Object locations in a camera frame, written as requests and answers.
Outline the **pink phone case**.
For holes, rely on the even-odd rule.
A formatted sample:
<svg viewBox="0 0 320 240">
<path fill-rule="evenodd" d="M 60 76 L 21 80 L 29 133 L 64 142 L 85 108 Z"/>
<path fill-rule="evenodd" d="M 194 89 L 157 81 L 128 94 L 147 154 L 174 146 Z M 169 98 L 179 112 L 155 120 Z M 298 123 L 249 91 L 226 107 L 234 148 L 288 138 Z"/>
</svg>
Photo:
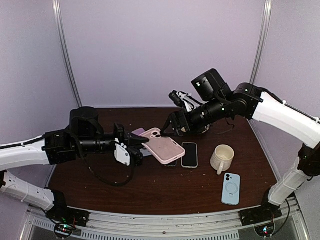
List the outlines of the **pink phone case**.
<svg viewBox="0 0 320 240">
<path fill-rule="evenodd" d="M 185 149 L 172 138 L 161 136 L 161 130 L 159 128 L 151 128 L 139 136 L 149 140 L 142 145 L 162 165 L 168 165 L 179 158 L 182 158 L 186 153 Z"/>
</svg>

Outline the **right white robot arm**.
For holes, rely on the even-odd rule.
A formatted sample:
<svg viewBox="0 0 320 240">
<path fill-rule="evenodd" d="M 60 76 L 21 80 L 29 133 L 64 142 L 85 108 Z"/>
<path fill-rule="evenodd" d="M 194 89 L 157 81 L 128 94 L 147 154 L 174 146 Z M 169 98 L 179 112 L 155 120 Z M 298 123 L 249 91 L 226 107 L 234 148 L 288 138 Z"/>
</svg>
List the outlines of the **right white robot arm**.
<svg viewBox="0 0 320 240">
<path fill-rule="evenodd" d="M 214 68 L 195 78 L 191 84 L 204 103 L 187 111 L 178 94 L 172 91 L 169 97 L 181 109 L 169 115 L 160 131 L 163 137 L 200 134 L 221 119 L 241 116 L 273 126 L 302 142 L 294 165 L 266 192 L 264 203 L 257 208 L 259 220 L 268 220 L 305 181 L 319 176 L 319 119 L 288 105 L 263 87 L 244 82 L 231 90 Z"/>
</svg>

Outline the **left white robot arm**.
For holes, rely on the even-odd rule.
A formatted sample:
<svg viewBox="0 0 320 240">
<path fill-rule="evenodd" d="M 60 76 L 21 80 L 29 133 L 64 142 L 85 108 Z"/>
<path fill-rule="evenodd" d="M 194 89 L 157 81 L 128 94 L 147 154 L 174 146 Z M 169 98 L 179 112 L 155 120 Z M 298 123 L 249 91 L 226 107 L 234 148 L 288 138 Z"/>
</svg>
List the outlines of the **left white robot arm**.
<svg viewBox="0 0 320 240">
<path fill-rule="evenodd" d="M 117 162 L 130 166 L 143 158 L 139 150 L 148 142 L 146 137 L 129 133 L 118 123 L 114 124 L 113 132 L 106 133 L 99 123 L 98 110 L 93 107 L 73 109 L 65 129 L 1 145 L 0 191 L 67 222 L 72 218 L 72 211 L 62 192 L 39 188 L 15 177 L 9 170 L 32 165 L 55 166 L 90 154 L 108 153 L 113 153 Z"/>
</svg>

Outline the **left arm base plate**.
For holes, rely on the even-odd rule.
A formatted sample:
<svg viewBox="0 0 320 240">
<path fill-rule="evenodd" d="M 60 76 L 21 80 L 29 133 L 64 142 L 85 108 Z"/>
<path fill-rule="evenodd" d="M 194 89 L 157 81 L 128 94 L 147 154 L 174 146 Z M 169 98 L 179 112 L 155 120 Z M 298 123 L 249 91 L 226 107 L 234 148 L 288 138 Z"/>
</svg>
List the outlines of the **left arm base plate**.
<svg viewBox="0 0 320 240">
<path fill-rule="evenodd" d="M 86 227 L 90 213 L 85 210 L 68 207 L 66 209 L 52 208 L 46 211 L 45 215 L 57 223 L 69 224 L 73 227 Z"/>
</svg>

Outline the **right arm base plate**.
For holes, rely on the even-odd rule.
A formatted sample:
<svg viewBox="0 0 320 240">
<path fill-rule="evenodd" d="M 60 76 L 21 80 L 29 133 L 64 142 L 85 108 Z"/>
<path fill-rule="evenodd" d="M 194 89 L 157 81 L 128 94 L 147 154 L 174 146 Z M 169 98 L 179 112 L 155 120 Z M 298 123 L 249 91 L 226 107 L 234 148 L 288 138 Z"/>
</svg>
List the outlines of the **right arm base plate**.
<svg viewBox="0 0 320 240">
<path fill-rule="evenodd" d="M 239 212 L 241 224 L 243 226 L 255 225 L 262 222 L 271 221 L 274 218 L 282 216 L 280 206 L 273 205 L 269 202 L 261 206 L 248 208 Z"/>
</svg>

